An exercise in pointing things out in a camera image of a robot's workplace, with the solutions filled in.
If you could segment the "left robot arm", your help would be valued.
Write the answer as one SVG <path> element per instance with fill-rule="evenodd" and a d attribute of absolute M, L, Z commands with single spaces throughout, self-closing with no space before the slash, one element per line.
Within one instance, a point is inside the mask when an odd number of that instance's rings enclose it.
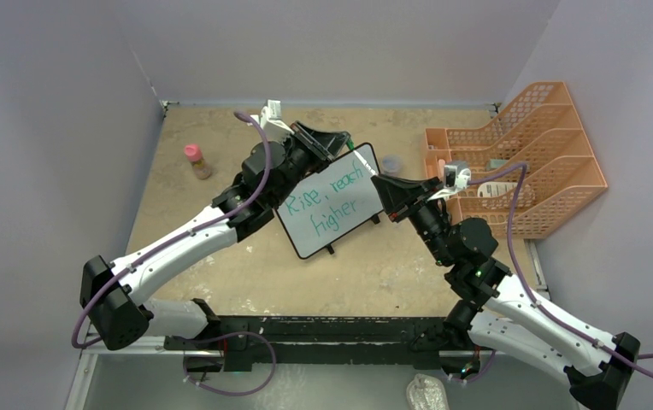
<path fill-rule="evenodd" d="M 296 121 L 284 137 L 271 141 L 256 120 L 237 116 L 253 125 L 262 141 L 251 149 L 230 186 L 186 224 L 151 245 L 114 261 L 96 255 L 84 264 L 79 293 L 83 312 L 76 326 L 89 320 L 97 331 L 95 343 L 120 350 L 161 321 L 174 325 L 171 335 L 185 337 L 197 349 L 214 346 L 219 326 L 209 320 L 201 302 L 169 305 L 182 318 L 178 322 L 167 318 L 151 297 L 196 262 L 263 228 L 296 186 L 336 161 L 351 139 L 346 131 L 320 132 Z"/>

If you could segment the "green whiteboard marker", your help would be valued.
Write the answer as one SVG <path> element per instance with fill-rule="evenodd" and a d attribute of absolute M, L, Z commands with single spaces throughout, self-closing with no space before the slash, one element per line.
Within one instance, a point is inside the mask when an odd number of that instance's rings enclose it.
<path fill-rule="evenodd" d="M 371 176 L 376 176 L 379 173 L 370 165 L 370 163 L 367 161 L 367 159 L 356 149 L 356 147 L 352 147 L 350 149 L 350 153 L 353 154 L 356 159 L 362 164 L 362 166 L 365 168 L 365 170 L 371 175 Z"/>

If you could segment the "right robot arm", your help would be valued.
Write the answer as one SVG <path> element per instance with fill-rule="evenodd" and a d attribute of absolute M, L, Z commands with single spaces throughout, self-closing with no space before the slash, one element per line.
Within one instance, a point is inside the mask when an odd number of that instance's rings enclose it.
<path fill-rule="evenodd" d="M 450 223 L 434 195 L 437 178 L 371 178 L 386 215 L 408 220 L 460 301 L 444 324 L 446 341 L 496 349 L 567 385 L 588 409 L 620 405 L 640 348 L 627 332 L 611 334 L 575 318 L 521 282 L 517 272 L 493 257 L 497 240 L 481 218 Z"/>

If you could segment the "small whiteboard black frame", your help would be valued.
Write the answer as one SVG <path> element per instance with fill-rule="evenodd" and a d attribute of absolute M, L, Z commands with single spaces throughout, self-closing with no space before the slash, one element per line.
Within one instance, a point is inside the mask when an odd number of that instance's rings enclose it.
<path fill-rule="evenodd" d="M 356 149 L 378 172 L 374 147 L 362 143 Z M 383 211 L 371 175 L 350 152 L 341 155 L 320 173 L 300 181 L 276 208 L 291 245 L 301 259 L 308 259 Z"/>

